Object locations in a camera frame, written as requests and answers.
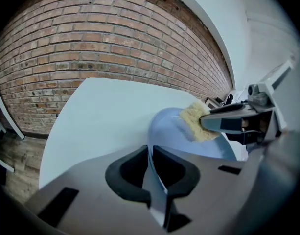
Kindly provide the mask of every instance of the sponge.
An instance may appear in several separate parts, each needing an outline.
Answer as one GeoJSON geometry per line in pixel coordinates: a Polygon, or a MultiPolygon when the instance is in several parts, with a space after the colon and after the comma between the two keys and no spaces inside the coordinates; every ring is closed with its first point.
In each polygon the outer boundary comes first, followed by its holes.
{"type": "Polygon", "coordinates": [[[200,117],[208,115],[209,111],[204,109],[199,101],[194,102],[188,108],[182,110],[179,116],[190,127],[197,142],[213,140],[220,135],[219,132],[209,131],[200,124],[200,117]]]}

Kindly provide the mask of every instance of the red brick wall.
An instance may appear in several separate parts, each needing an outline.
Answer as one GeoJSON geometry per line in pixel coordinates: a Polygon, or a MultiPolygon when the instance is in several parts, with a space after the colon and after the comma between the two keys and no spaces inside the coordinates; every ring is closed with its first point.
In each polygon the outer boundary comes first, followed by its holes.
{"type": "Polygon", "coordinates": [[[178,0],[29,0],[0,36],[0,93],[18,126],[49,133],[87,77],[223,98],[218,45],[178,0]]]}

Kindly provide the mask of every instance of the white chair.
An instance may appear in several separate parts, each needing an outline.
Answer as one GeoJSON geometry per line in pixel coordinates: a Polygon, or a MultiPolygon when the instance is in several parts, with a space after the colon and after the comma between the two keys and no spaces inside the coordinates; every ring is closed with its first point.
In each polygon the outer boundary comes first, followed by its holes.
{"type": "MultiPolygon", "coordinates": [[[[7,111],[4,103],[2,101],[1,95],[0,95],[0,108],[1,108],[1,110],[2,110],[2,112],[4,114],[4,116],[5,116],[5,118],[7,119],[7,121],[9,122],[9,124],[14,129],[14,131],[18,134],[18,136],[21,139],[24,139],[23,133],[20,131],[20,129],[17,127],[17,125],[15,124],[15,122],[13,121],[13,119],[11,118],[10,114],[8,113],[8,111],[7,111]]],[[[0,132],[1,131],[3,131],[4,133],[6,133],[6,130],[3,127],[3,125],[1,124],[1,121],[0,121],[0,132]]],[[[1,159],[0,159],[0,165],[3,166],[5,169],[9,170],[10,172],[14,173],[14,168],[12,168],[9,165],[7,165],[6,163],[4,163],[1,159]]]]}

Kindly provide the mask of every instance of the white countertop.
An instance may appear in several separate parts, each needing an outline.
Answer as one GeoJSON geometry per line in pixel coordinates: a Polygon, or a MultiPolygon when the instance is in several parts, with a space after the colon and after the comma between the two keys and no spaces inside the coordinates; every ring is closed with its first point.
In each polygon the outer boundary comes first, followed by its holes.
{"type": "MultiPolygon", "coordinates": [[[[187,92],[171,88],[87,78],[70,97],[50,132],[39,188],[81,161],[123,148],[140,148],[147,144],[147,130],[158,111],[186,108],[196,100],[187,92]]],[[[241,145],[229,143],[241,160],[241,145]]]]}

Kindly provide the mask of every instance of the wooden floor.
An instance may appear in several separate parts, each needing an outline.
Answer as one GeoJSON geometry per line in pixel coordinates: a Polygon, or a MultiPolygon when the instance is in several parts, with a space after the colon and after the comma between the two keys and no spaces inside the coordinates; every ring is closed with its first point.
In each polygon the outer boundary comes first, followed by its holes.
{"type": "Polygon", "coordinates": [[[15,173],[7,171],[6,191],[21,203],[27,201],[37,190],[44,139],[6,133],[0,141],[0,159],[15,168],[15,173]]]}

